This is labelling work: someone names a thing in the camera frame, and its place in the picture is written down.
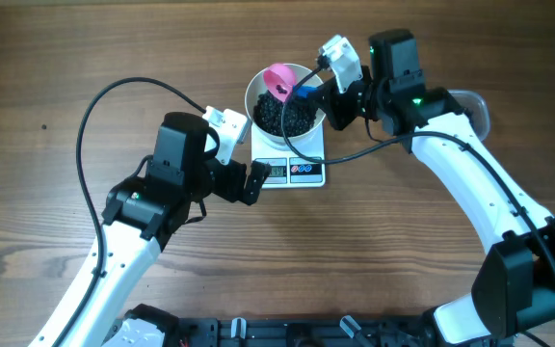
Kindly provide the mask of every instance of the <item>kitchen scale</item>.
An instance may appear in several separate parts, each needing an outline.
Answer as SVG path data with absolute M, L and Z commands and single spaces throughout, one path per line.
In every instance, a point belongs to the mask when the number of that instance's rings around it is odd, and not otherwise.
M 304 141 L 293 144 L 310 158 L 325 159 L 323 126 L 316 126 Z M 286 145 L 268 144 L 258 126 L 251 127 L 251 160 L 271 165 L 264 189 L 311 188 L 325 185 L 325 164 L 310 163 L 293 153 Z

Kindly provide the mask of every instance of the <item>wooden surface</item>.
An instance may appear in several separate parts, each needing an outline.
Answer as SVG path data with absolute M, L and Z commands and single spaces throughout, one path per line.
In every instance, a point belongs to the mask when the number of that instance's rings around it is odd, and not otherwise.
M 201 105 L 245 112 L 248 82 L 268 64 L 311 67 L 334 33 L 367 64 L 367 37 L 395 27 L 415 33 L 429 86 L 486 99 L 489 150 L 555 213 L 553 1 L 0 8 L 0 346 L 38 333 L 93 241 L 74 144 L 102 87 L 155 77 Z M 177 110 L 193 111 L 149 85 L 100 101 L 83 154 L 98 211 Z M 325 136 L 328 157 L 371 145 L 360 121 Z M 235 159 L 250 158 L 248 138 Z M 322 189 L 263 191 L 252 207 L 210 198 L 207 207 L 203 223 L 171 239 L 126 308 L 220 318 L 419 313 L 467 293 L 484 259 L 451 196 L 400 147 L 330 167 Z M 536 332 L 555 345 L 555 322 Z

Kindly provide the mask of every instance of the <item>black beans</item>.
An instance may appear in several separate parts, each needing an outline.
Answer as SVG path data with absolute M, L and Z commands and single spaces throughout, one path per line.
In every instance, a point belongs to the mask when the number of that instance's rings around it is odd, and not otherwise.
M 283 103 L 270 92 L 261 94 L 258 97 L 258 103 L 254 106 L 254 121 L 264 131 L 282 136 L 280 119 L 282 106 Z M 284 115 L 286 136 L 299 136 L 311 129 L 316 119 L 317 109 L 306 99 L 294 96 L 288 102 L 288 109 Z

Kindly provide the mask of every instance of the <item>scale control panel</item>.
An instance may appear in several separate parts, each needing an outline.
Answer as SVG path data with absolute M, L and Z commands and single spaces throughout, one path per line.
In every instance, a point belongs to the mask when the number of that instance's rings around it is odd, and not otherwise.
M 256 158 L 255 160 L 271 165 L 271 173 L 263 188 L 304 188 L 325 185 L 324 164 L 310 163 L 299 157 Z

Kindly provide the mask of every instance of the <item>pink scoop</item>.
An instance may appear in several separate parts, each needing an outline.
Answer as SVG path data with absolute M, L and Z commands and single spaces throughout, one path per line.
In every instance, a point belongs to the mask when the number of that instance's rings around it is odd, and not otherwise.
M 268 67 L 263 72 L 262 79 L 265 81 L 269 92 L 281 102 L 286 101 L 286 96 L 297 85 L 297 74 L 295 71 L 281 63 L 275 63 Z

